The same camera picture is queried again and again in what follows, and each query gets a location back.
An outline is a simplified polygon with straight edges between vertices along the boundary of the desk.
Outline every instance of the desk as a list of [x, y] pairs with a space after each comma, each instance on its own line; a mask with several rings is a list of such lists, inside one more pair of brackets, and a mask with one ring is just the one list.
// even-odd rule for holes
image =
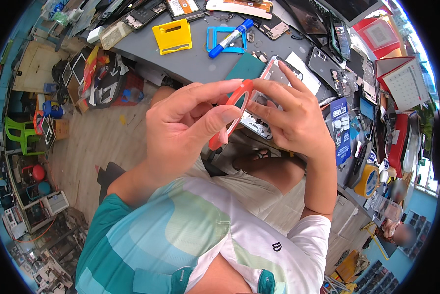
[[[199, 6], [204, 5], [203, 0], [198, 0]], [[220, 15], [228, 15], [228, 12], [215, 11], [213, 16], [220, 17]], [[147, 27], [134, 31], [123, 38], [112, 47], [111, 51], [119, 53], [133, 61], [145, 64], [150, 68], [158, 69], [165, 72], [170, 77], [179, 80], [183, 83], [201, 82], [208, 83], [218, 80], [223, 80], [228, 73], [235, 66], [236, 62], [241, 57], [241, 54], [236, 53], [221, 53], [215, 59], [211, 59], [203, 49], [203, 44], [207, 38], [207, 27], [223, 26], [226, 24], [229, 27], [237, 27], [244, 19], [236, 15], [230, 21], [218, 21], [212, 16], [205, 16], [205, 20], [195, 20], [190, 22], [190, 30], [192, 37], [192, 48], [182, 50], [176, 53], [167, 55], [160, 55], [155, 36], [153, 35], [152, 27], [171, 22], [172, 19], [168, 12], [164, 12], [158, 16]], [[264, 33], [253, 27], [254, 43], [247, 44], [247, 52], [262, 51], [268, 57], [272, 55], [279, 55], [282, 58], [287, 58], [289, 54], [294, 51], [305, 63], [308, 61], [308, 54], [315, 46], [307, 38], [302, 40], [295, 40], [291, 35], [284, 34], [277, 40], [271, 40]], [[300, 36], [295, 29], [291, 28], [292, 34]], [[87, 38], [88, 31], [81, 33], [80, 38]], [[327, 89], [323, 84], [320, 86], [316, 96], [318, 101], [334, 96], [335, 94]], [[352, 164], [354, 158], [349, 158], [346, 162], [347, 171]], [[347, 171], [338, 170], [338, 191], [351, 201], [358, 209], [365, 215], [372, 218], [374, 211], [370, 208], [369, 211], [364, 209], [363, 205], [365, 198], [356, 194], [352, 189], [343, 188], [347, 176]]]

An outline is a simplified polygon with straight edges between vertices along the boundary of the green plastic chair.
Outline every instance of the green plastic chair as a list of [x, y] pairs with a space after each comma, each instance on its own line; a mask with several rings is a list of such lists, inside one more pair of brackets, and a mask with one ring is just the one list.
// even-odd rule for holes
[[[39, 155], [44, 154], [44, 151], [41, 152], [27, 152], [27, 142], [38, 142], [40, 140], [39, 135], [36, 134], [34, 128], [26, 129], [27, 125], [33, 125], [32, 121], [27, 122], [15, 122], [9, 117], [5, 117], [5, 129], [6, 135], [12, 141], [21, 143], [21, 150], [23, 151], [23, 155]], [[20, 136], [12, 135], [9, 130], [14, 129], [21, 133]]]

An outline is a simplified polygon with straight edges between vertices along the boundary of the shorts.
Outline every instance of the shorts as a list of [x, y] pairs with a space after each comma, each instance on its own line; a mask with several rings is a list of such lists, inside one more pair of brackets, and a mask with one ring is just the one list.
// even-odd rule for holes
[[211, 181], [233, 194], [236, 199], [255, 216], [282, 198], [282, 192], [274, 185], [239, 170], [235, 174], [210, 177], [200, 156], [194, 165], [181, 177], [197, 177]]

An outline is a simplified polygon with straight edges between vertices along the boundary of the window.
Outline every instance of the window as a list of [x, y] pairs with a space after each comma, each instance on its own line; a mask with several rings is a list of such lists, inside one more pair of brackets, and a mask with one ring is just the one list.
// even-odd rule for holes
[[416, 176], [413, 182], [416, 189], [437, 198], [439, 194], [439, 184], [434, 180], [434, 170], [432, 168], [432, 162], [429, 159], [423, 157], [422, 161], [417, 165]]

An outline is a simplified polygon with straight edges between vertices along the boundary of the hand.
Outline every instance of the hand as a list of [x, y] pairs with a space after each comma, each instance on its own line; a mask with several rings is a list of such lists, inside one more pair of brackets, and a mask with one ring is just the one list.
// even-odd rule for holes
[[250, 102], [248, 110], [269, 124], [274, 142], [284, 149], [316, 159], [323, 155], [334, 157], [334, 141], [323, 120], [317, 98], [281, 61], [279, 68], [292, 87], [275, 81], [255, 79], [254, 89], [279, 103], [283, 111], [272, 101], [267, 106]]
[[185, 173], [200, 155], [202, 147], [217, 132], [228, 141], [225, 126], [241, 117], [234, 105], [221, 105], [240, 80], [208, 84], [192, 83], [156, 103], [146, 113], [147, 169], [157, 186]]

